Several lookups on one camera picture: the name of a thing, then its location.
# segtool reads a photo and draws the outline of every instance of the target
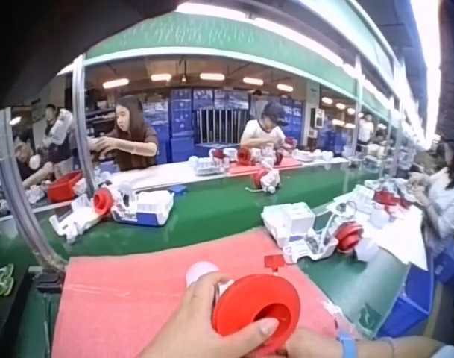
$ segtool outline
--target white t-shirt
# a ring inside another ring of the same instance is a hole
[[[263,128],[259,125],[256,119],[251,119],[245,125],[245,129],[242,134],[242,141],[246,139],[278,139],[280,143],[285,142],[285,134],[280,127],[273,128],[270,132],[264,131]]]
[[[358,140],[360,140],[361,142],[369,142],[373,131],[374,131],[373,122],[369,122],[366,119],[361,119],[359,121]]]

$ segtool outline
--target red spool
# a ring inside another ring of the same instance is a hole
[[[276,318],[277,330],[255,355],[271,354],[284,346],[300,320],[301,303],[295,287],[272,274],[251,274],[235,281],[217,301],[212,325],[229,336],[262,318]]]
[[[242,166],[251,165],[251,152],[248,148],[240,148],[237,153],[238,162]]]
[[[93,198],[94,211],[100,216],[106,216],[110,213],[110,208],[114,205],[114,199],[109,189],[100,188],[95,192]]]
[[[251,175],[251,178],[253,180],[253,186],[255,189],[261,189],[262,188],[262,182],[261,179],[268,174],[267,169],[260,169],[258,172],[253,173]]]
[[[341,251],[349,251],[354,248],[361,239],[364,229],[360,224],[348,222],[343,224],[336,232],[338,239],[338,249]]]
[[[281,151],[276,151],[274,155],[275,155],[274,165],[278,166],[279,164],[281,164],[281,161],[283,160],[283,153]]]

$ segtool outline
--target ceiling light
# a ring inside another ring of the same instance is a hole
[[[102,84],[102,87],[104,87],[107,90],[109,88],[126,86],[128,84],[129,84],[129,80],[127,78],[120,78],[118,80],[112,80],[112,81],[104,82]]]
[[[10,120],[10,125],[13,126],[13,125],[17,125],[18,123],[21,122],[21,117],[15,117],[13,119]]]
[[[222,73],[200,73],[200,78],[207,81],[223,81],[225,75]]]
[[[170,81],[172,75],[170,73],[157,73],[151,76],[151,81]]]
[[[285,92],[293,92],[293,87],[288,86],[287,84],[277,84],[277,89]]]
[[[323,102],[324,104],[332,104],[332,99],[328,97],[323,97],[321,99],[321,102]]]
[[[263,80],[259,78],[243,77],[243,82],[246,84],[254,84],[255,86],[263,86]]]
[[[344,121],[341,121],[340,119],[333,119],[331,122],[332,122],[332,125],[338,125],[340,127],[342,127],[344,125]]]

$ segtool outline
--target finger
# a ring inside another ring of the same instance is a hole
[[[256,321],[239,332],[225,337],[225,349],[229,356],[242,357],[265,343],[277,328],[278,320],[275,318]]]
[[[216,289],[219,283],[226,283],[228,278],[221,272],[211,272],[200,277],[193,283],[192,298],[190,300],[192,312],[210,319]]]

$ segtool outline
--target white sleeve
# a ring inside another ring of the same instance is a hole
[[[243,142],[244,140],[247,140],[247,139],[254,138],[255,133],[256,133],[256,120],[248,121],[247,125],[245,125],[245,129],[243,130],[242,139],[240,140],[240,142]]]

